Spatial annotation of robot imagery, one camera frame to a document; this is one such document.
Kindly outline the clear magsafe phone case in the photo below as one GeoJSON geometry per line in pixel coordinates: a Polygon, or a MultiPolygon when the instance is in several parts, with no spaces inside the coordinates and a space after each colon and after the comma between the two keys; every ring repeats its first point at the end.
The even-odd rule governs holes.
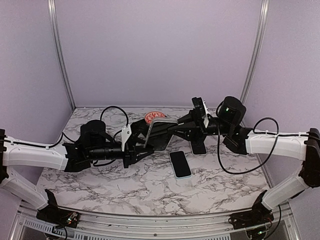
{"type": "Polygon", "coordinates": [[[147,133],[147,136],[146,136],[146,139],[145,139],[145,143],[144,143],[144,147],[145,148],[151,148],[152,146],[150,145],[147,145],[147,140],[149,138],[149,134],[151,132],[151,128],[153,127],[153,125],[155,125],[156,123],[165,123],[165,124],[173,124],[173,126],[177,126],[178,125],[178,121],[173,119],[173,118],[167,118],[167,117],[157,117],[157,118],[154,118],[152,120],[152,122],[150,123],[150,126],[149,126],[149,130],[148,130],[148,133],[147,133]]]}

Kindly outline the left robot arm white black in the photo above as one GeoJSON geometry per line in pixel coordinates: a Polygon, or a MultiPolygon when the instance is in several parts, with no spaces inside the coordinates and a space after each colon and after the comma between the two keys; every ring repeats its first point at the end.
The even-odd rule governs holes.
{"type": "Polygon", "coordinates": [[[39,212],[58,223],[63,219],[63,211],[58,208],[56,198],[49,190],[37,188],[21,175],[13,166],[33,166],[56,169],[66,173],[78,173],[89,169],[95,161],[123,161],[128,168],[154,153],[151,145],[142,145],[135,140],[130,125],[121,129],[121,141],[115,141],[106,132],[106,124],[101,120],[91,120],[80,127],[80,136],[75,142],[43,145],[22,142],[0,131],[0,186],[17,197],[33,205],[39,212]]]}

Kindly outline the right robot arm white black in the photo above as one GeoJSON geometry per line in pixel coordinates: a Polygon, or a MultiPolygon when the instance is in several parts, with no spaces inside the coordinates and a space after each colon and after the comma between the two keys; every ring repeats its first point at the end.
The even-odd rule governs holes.
{"type": "Polygon", "coordinates": [[[248,212],[247,219],[258,224],[267,213],[288,199],[294,198],[308,188],[320,186],[320,132],[310,128],[306,132],[281,133],[262,131],[254,127],[243,127],[241,122],[246,113],[242,102],[227,96],[219,104],[216,116],[209,114],[205,102],[200,97],[192,98],[194,108],[180,119],[176,126],[169,127],[168,133],[192,142],[195,146],[204,146],[207,136],[224,137],[218,140],[231,152],[239,155],[266,154],[300,160],[301,169],[261,193],[248,212]]]}

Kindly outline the red white patterned bowl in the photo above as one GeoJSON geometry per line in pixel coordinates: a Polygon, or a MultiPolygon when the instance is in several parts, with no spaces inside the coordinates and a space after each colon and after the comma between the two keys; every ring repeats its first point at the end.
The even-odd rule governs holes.
{"type": "Polygon", "coordinates": [[[155,118],[165,118],[166,115],[160,111],[150,111],[145,114],[144,120],[149,125],[155,118]]]}

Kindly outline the front aluminium rail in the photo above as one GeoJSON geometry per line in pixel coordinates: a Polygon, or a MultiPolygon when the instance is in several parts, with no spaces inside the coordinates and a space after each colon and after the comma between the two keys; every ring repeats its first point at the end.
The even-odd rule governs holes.
{"type": "Polygon", "coordinates": [[[36,218],[37,211],[22,201],[15,215],[10,240],[252,240],[265,234],[269,240],[300,240],[287,203],[273,210],[274,220],[252,226],[231,224],[242,210],[198,215],[144,216],[79,210],[75,228],[57,229],[36,218]]]}

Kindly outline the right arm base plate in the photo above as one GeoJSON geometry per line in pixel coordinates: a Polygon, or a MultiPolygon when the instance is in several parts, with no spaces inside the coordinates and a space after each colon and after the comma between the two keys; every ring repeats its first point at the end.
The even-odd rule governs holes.
{"type": "Polygon", "coordinates": [[[272,223],[274,216],[271,212],[262,214],[253,210],[233,213],[229,216],[228,222],[234,230],[253,227],[265,223],[272,223]]]}

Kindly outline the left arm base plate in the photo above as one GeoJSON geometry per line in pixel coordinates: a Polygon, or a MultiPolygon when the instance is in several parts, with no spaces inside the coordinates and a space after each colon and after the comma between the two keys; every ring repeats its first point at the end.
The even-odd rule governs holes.
{"type": "Polygon", "coordinates": [[[76,228],[79,223],[80,214],[76,211],[60,208],[44,208],[38,210],[36,218],[63,227],[76,228]]]}

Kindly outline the right aluminium frame post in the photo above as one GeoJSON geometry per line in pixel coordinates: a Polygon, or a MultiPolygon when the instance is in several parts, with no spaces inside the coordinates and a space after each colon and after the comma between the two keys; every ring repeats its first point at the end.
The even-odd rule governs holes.
{"type": "Polygon", "coordinates": [[[256,30],[255,39],[253,42],[252,54],[251,54],[251,58],[249,61],[249,66],[248,66],[248,70],[246,73],[241,96],[240,96],[240,101],[243,104],[245,104],[245,102],[248,98],[248,95],[250,92],[250,87],[253,83],[256,65],[257,65],[258,58],[259,58],[259,55],[260,55],[260,52],[262,49],[262,45],[263,45],[263,41],[264,41],[268,13],[269,13],[269,7],[270,7],[269,0],[262,0],[261,1],[259,18],[258,18],[258,23],[257,23],[257,30],[256,30]]]}

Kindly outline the aluminium frame post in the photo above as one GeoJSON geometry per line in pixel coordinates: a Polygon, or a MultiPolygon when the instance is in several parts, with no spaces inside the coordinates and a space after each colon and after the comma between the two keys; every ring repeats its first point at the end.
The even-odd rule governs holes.
{"type": "Polygon", "coordinates": [[[268,13],[269,13],[269,7],[270,7],[269,0],[262,0],[261,1],[259,18],[258,18],[258,23],[257,23],[257,30],[256,30],[255,39],[253,42],[252,54],[251,54],[251,58],[249,61],[249,66],[248,66],[248,70],[246,73],[241,96],[240,96],[240,101],[243,104],[245,104],[245,102],[248,98],[248,95],[250,92],[250,87],[253,83],[256,65],[257,65],[258,58],[259,58],[259,55],[260,55],[260,52],[262,49],[262,45],[263,45],[263,41],[264,41],[268,13]]]}
{"type": "Polygon", "coordinates": [[[59,24],[58,24],[58,17],[57,17],[57,11],[56,11],[56,1],[55,0],[48,0],[48,13],[50,18],[50,24],[52,29],[52,36],[57,56],[57,61],[60,69],[60,73],[62,76],[62,82],[65,88],[66,96],[70,105],[70,108],[72,111],[76,109],[76,103],[74,100],[74,96],[71,89],[71,84],[69,81],[69,76],[67,73],[67,68],[63,56],[63,48],[60,38],[60,32],[59,32],[59,24]]]}

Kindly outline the left aluminium frame post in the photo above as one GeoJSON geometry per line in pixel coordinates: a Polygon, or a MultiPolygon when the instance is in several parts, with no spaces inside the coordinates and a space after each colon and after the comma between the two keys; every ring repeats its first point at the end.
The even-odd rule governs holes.
{"type": "Polygon", "coordinates": [[[60,69],[60,73],[62,76],[62,82],[65,88],[66,96],[70,105],[70,108],[72,111],[76,109],[76,103],[74,100],[74,96],[71,89],[71,84],[69,81],[69,76],[67,73],[67,68],[63,56],[63,48],[60,38],[60,32],[59,32],[59,24],[58,24],[58,17],[57,17],[57,11],[56,11],[56,1],[55,0],[48,0],[48,13],[50,18],[50,24],[52,29],[52,36],[57,56],[57,61],[60,69]]]}

